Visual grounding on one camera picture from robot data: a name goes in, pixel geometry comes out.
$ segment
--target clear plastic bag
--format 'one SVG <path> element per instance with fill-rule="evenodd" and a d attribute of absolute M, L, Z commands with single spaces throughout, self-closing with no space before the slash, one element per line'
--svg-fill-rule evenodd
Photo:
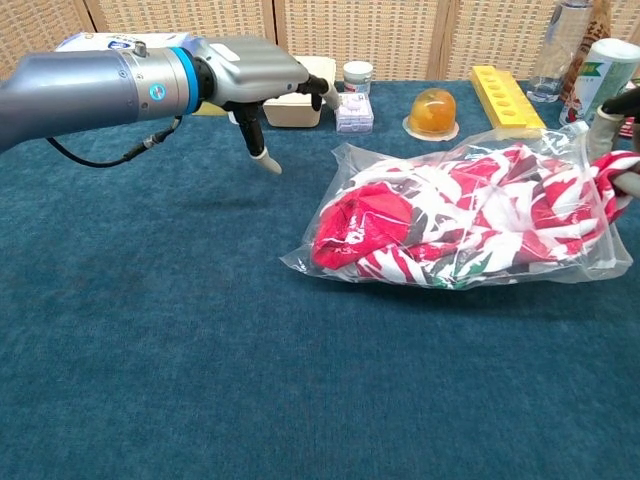
<path fill-rule="evenodd" d="M 590 165 L 585 130 L 497 129 L 410 159 L 344 144 L 301 246 L 281 260 L 314 277 L 455 290 L 621 276 L 632 258 L 614 222 L 631 198 L 611 179 L 639 159 Z"/>

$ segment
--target white plastic bottle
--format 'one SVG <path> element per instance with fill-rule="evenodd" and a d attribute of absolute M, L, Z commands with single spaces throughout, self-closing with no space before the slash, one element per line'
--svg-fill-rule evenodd
<path fill-rule="evenodd" d="M 592 0 L 557 0 L 544 44 L 526 87 L 530 100 L 555 102 L 558 99 L 592 8 Z"/>
<path fill-rule="evenodd" d="M 598 107 L 616 97 L 640 66 L 640 46 L 619 38 L 595 42 L 560 112 L 560 123 L 584 120 L 591 125 Z"/>

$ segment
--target wicker wall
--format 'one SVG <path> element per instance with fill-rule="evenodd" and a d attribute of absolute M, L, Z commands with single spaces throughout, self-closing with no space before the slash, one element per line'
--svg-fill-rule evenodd
<path fill-rule="evenodd" d="M 271 0 L 85 0 L 99 31 L 259 35 L 275 40 Z"/>
<path fill-rule="evenodd" d="M 275 0 L 278 43 L 295 55 L 375 65 L 375 78 L 427 75 L 438 0 Z M 337 77 L 342 70 L 338 68 Z"/>
<path fill-rule="evenodd" d="M 466 79 L 491 64 L 525 79 L 554 0 L 0 0 L 0 79 L 79 31 L 255 34 L 293 54 L 363 59 L 378 80 Z M 640 44 L 640 0 L 612 0 L 613 34 Z"/>
<path fill-rule="evenodd" d="M 26 52 L 52 50 L 82 31 L 93 31 L 82 0 L 0 0 L 0 79 Z"/>

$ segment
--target red and white fabric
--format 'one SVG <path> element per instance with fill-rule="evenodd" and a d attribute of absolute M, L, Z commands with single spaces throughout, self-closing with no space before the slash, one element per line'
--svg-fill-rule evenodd
<path fill-rule="evenodd" d="M 575 265 L 631 201 L 612 179 L 639 163 L 612 152 L 581 169 L 525 145 L 384 160 L 324 206 L 312 260 L 348 281 L 444 288 Z"/>

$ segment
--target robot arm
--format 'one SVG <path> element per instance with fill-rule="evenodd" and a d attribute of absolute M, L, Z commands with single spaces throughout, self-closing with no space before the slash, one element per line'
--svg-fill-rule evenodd
<path fill-rule="evenodd" d="M 322 98 L 331 108 L 339 104 L 333 85 L 259 37 L 196 38 L 184 48 L 147 49 L 137 43 L 128 50 L 30 54 L 0 85 L 0 154 L 37 138 L 178 119 L 172 129 L 130 152 L 133 158 L 207 101 L 234 112 L 251 157 L 280 173 L 257 113 L 266 100 L 293 92 L 311 94 L 316 110 Z"/>
<path fill-rule="evenodd" d="M 640 152 L 640 88 L 635 88 L 608 99 L 598 108 L 587 136 L 590 161 L 615 149 L 620 128 L 628 117 L 634 119 L 633 149 Z M 623 173 L 616 177 L 614 184 L 629 195 L 640 198 L 638 173 Z"/>

